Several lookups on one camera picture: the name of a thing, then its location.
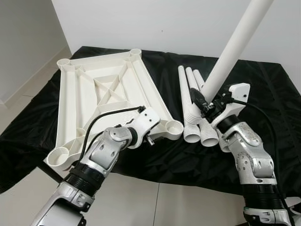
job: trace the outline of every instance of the white pvc pipe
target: white pvc pipe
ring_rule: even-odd
[[[194,77],[192,69],[190,67],[186,68],[186,76],[190,88],[195,88],[199,90],[197,81]],[[205,147],[212,147],[217,145],[219,142],[216,131],[211,127],[207,119],[201,118],[199,122],[199,127],[201,130],[201,144]]]
[[[193,75],[194,75],[194,78],[197,81],[198,89],[202,90],[205,82],[204,82],[204,79],[203,79],[201,73],[198,71],[198,69],[195,69],[195,70],[193,70]]]
[[[210,103],[213,100],[225,82],[272,2],[273,0],[252,0],[250,2],[202,88],[202,94],[207,102]]]
[[[188,110],[191,105],[191,98],[189,94],[189,88],[186,80],[186,75],[183,66],[178,67],[179,71],[179,81],[180,81],[180,89],[181,89],[181,98],[182,98],[182,108],[183,115]],[[188,123],[187,120],[184,119],[184,132],[183,137],[187,143],[195,143],[200,140],[200,130],[197,125],[193,125]]]

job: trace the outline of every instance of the white plastic pallet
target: white plastic pallet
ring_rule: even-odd
[[[47,156],[47,164],[66,170],[76,161],[90,122],[98,115],[118,109],[152,107],[160,124],[150,137],[178,139],[183,125],[172,118],[141,60],[141,50],[82,58],[61,59],[61,88],[56,146]],[[93,126],[89,139],[107,127],[124,125],[137,111],[101,118]]]

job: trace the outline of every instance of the white wall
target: white wall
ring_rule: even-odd
[[[69,47],[219,57],[250,0],[52,0]],[[276,0],[241,59],[281,63],[301,91],[300,0]]]
[[[67,45],[51,0],[0,1],[0,100]]]

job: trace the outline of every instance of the white plastic tube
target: white plastic tube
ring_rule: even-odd
[[[204,82],[204,79],[203,79],[201,73],[198,71],[198,69],[195,69],[195,70],[193,70],[193,75],[194,75],[194,78],[197,81],[198,89],[202,90],[205,82]]]
[[[190,88],[195,88],[199,90],[197,81],[194,77],[192,69],[190,67],[186,68],[186,76]],[[199,122],[199,127],[201,130],[201,144],[205,147],[212,147],[218,144],[219,139],[216,131],[211,127],[207,119],[201,118]]]
[[[211,102],[221,88],[273,0],[252,0],[206,80],[202,94]]]
[[[189,94],[189,88],[186,80],[186,75],[183,66],[178,67],[179,71],[179,81],[180,81],[180,89],[181,89],[181,98],[182,98],[182,107],[183,107],[183,115],[191,105],[191,98]],[[183,137],[187,143],[196,143],[200,140],[200,131],[197,125],[193,125],[188,123],[187,120],[184,119],[184,132]]]

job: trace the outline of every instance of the black cloth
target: black cloth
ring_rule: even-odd
[[[82,47],[73,59],[126,50]],[[217,58],[143,51],[143,62],[172,116],[183,121],[178,65],[199,69],[207,78]],[[280,184],[288,196],[301,193],[301,97],[279,64],[239,60],[225,85],[251,84],[249,103],[271,119],[278,138]],[[0,136],[0,192],[29,174],[54,148],[57,128],[60,71],[11,122]],[[264,117],[249,107],[240,114],[275,156],[271,132]],[[143,144],[120,153],[114,172],[145,180],[241,194],[234,158],[219,146],[202,147],[161,139],[153,147]]]

